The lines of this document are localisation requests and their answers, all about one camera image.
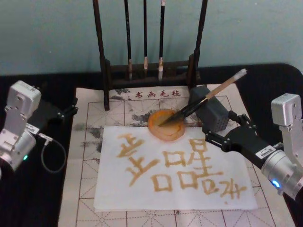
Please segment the orange dish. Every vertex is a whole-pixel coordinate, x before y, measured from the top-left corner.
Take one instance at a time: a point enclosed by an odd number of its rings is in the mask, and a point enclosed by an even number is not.
[[[180,138],[185,133],[183,121],[159,127],[163,121],[175,113],[173,110],[159,110],[153,113],[148,119],[148,129],[160,140],[173,141]]]

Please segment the white brush tip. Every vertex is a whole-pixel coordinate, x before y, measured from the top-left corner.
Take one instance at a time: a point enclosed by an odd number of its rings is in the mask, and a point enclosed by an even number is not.
[[[144,69],[147,70],[147,57],[144,57]]]
[[[163,71],[159,71],[159,74],[158,74],[158,80],[159,80],[159,82],[161,82],[162,81],[162,77],[163,77]]]
[[[246,69],[241,69],[239,72],[237,72],[233,78],[236,80],[240,79],[241,77],[245,76],[247,74],[247,70]]]

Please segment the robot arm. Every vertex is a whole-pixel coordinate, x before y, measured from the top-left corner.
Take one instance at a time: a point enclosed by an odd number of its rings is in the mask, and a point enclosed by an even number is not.
[[[38,108],[41,93],[23,81],[10,87],[6,120],[0,132],[0,164],[14,171],[36,145],[34,136],[26,130],[27,121]]]
[[[298,95],[284,94],[272,101],[272,115],[283,135],[284,151],[280,144],[271,146],[256,134],[246,115],[229,112],[229,118],[240,126],[225,137],[203,127],[206,141],[222,151],[237,151],[251,161],[277,188],[303,204],[303,128],[301,100]]]
[[[50,120],[64,120],[77,113],[77,99],[71,107],[61,111],[41,100],[41,92],[18,81],[9,89],[6,119],[0,132],[0,178],[4,173],[12,174],[36,145],[35,137],[46,139],[45,146],[53,139],[40,133]]]

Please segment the white paper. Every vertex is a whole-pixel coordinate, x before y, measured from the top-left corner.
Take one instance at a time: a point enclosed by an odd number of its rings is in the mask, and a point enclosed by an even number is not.
[[[136,151],[131,155],[134,160],[144,157],[142,167],[145,167],[154,159],[159,161],[137,178],[132,186],[129,186],[129,184],[133,179],[133,174],[126,171],[126,169],[132,168],[134,172],[138,172],[138,168],[133,166],[129,157],[117,157],[122,150],[121,144],[129,146],[125,138],[118,138],[120,135],[127,133],[136,137],[133,143],[144,140],[142,145],[134,149]],[[203,152],[204,158],[209,157],[205,160],[205,166],[209,166],[207,172],[209,174],[223,172],[223,174],[196,177],[197,188],[194,188],[194,186],[181,188],[177,172],[194,172],[197,175],[205,173],[203,169],[194,169],[202,166],[201,160],[193,160],[191,164],[189,163],[191,153],[195,154],[194,158],[199,157],[199,153],[193,151],[189,140],[204,138],[205,135],[201,128],[186,128],[185,134],[178,140],[163,142],[154,137],[145,127],[106,126],[104,128],[94,208],[96,211],[256,209],[257,203],[244,157],[236,152],[224,153],[210,143],[206,143],[207,151]],[[183,166],[184,163],[165,166],[163,151],[184,152],[185,166]],[[167,156],[170,162],[181,161],[180,154],[168,154]],[[152,176],[160,174],[166,176],[157,177],[159,187],[167,188],[167,190],[155,192]],[[180,175],[184,183],[191,184],[195,182],[192,174],[180,173]],[[167,179],[171,179],[171,187],[169,187]],[[211,181],[214,182],[215,187],[210,190],[213,193],[209,195],[205,193],[202,181],[205,183],[206,192],[210,189]],[[238,189],[245,187],[244,191],[239,192],[239,198],[238,193],[235,192],[236,187]],[[232,189],[235,192],[232,193],[233,199],[231,194],[224,193],[227,189],[228,191]]]

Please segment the brush handle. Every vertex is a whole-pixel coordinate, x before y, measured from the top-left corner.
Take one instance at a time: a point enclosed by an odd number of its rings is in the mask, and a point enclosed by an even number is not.
[[[143,0],[144,57],[147,57],[147,0]]]
[[[206,98],[207,99],[211,99],[216,94],[218,94],[220,91],[222,91],[223,89],[227,88],[230,84],[234,83],[235,81],[237,81],[238,79],[240,79],[241,77],[243,77],[244,75],[246,75],[246,73],[247,73],[246,69],[240,70],[234,76],[232,76],[227,81],[225,81],[224,83],[222,83],[220,86],[216,87],[214,90],[212,90],[210,93],[208,93],[206,95]]]
[[[160,13],[160,49],[159,49],[160,58],[163,57],[164,14],[165,14],[165,0],[162,0],[161,13]]]

